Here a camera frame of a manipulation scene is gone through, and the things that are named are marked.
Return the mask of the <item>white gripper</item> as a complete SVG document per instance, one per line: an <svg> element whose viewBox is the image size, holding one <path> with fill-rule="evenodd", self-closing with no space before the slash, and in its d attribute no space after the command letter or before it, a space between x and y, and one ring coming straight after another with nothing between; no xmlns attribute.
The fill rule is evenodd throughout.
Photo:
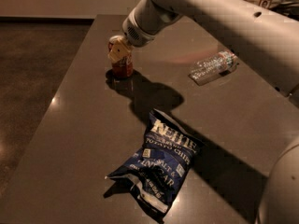
<svg viewBox="0 0 299 224"><path fill-rule="evenodd" d="M140 0L122 24L126 37L109 39L108 58L113 63L119 62L132 52L133 46L146 46L165 27L174 24L180 18L181 15L159 7L152 0Z"/></svg>

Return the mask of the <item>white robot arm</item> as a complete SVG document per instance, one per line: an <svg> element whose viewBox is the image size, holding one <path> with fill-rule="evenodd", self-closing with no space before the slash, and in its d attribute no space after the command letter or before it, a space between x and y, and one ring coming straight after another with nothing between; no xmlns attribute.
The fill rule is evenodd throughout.
<svg viewBox="0 0 299 224"><path fill-rule="evenodd" d="M143 47L164 27L187 16L231 49L299 106L299 23L243 0L141 0L123 22L126 40L110 55ZM256 224L298 224L298 142L279 156L259 206Z"/></svg>

